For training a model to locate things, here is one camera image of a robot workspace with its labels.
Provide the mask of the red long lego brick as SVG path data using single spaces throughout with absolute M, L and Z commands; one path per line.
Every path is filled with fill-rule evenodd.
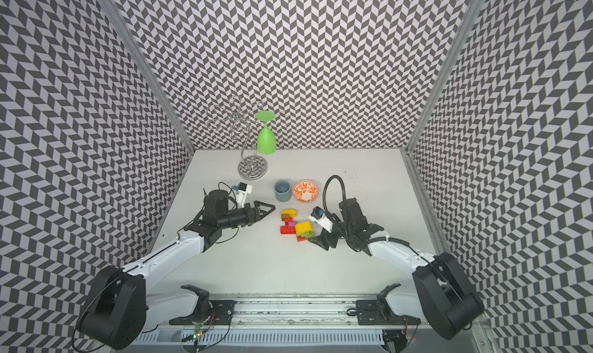
M 280 233 L 283 235 L 293 235 L 296 233 L 296 230 L 293 226 L 281 226 Z

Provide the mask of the yellow curved lego brick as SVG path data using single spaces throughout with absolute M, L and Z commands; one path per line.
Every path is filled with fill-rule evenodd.
M 284 209 L 281 213 L 282 216 L 297 217 L 297 211 L 295 209 Z

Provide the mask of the yellow long lego brick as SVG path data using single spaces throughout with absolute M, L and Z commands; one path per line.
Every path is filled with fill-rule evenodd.
M 296 235 L 304 237 L 303 233 L 306 233 L 309 231 L 313 232 L 312 222 L 306 221 L 306 222 L 298 223 L 295 226 L 295 230 L 296 230 Z

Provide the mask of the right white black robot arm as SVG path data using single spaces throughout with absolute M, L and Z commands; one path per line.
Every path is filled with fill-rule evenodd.
M 342 201 L 339 208 L 342 219 L 319 206 L 313 208 L 310 219 L 322 231 L 310 238 L 311 243 L 329 250 L 343 239 L 355 251 L 411 274 L 414 292 L 399 291 L 401 285 L 395 283 L 377 295 L 379 314 L 384 319 L 415 317 L 450 340 L 484 313 L 483 299 L 452 254 L 422 252 L 409 242 L 390 236 L 382 226 L 369 223 L 355 199 Z

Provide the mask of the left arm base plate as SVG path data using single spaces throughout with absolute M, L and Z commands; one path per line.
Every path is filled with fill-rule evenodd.
M 208 304 L 198 306 L 186 317 L 177 317 L 169 321 L 170 325 L 229 326 L 235 312 L 235 300 L 211 300 Z

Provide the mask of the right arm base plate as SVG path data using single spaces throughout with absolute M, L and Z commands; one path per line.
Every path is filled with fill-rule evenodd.
M 348 308 L 347 316 L 356 317 L 359 325 L 393 326 L 420 325 L 416 317 L 400 316 L 392 312 L 386 303 L 378 300 L 357 300 L 353 308 Z

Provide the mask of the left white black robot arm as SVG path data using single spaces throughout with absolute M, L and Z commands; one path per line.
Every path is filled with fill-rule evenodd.
M 128 347 L 140 334 L 163 322 L 213 325 L 216 310 L 210 294 L 194 285 L 155 294 L 161 280 L 215 245 L 225 229 L 252 226 L 276 207 L 244 203 L 224 189 L 206 194 L 202 209 L 176 238 L 123 267 L 108 266 L 91 282 L 75 329 L 112 349 Z

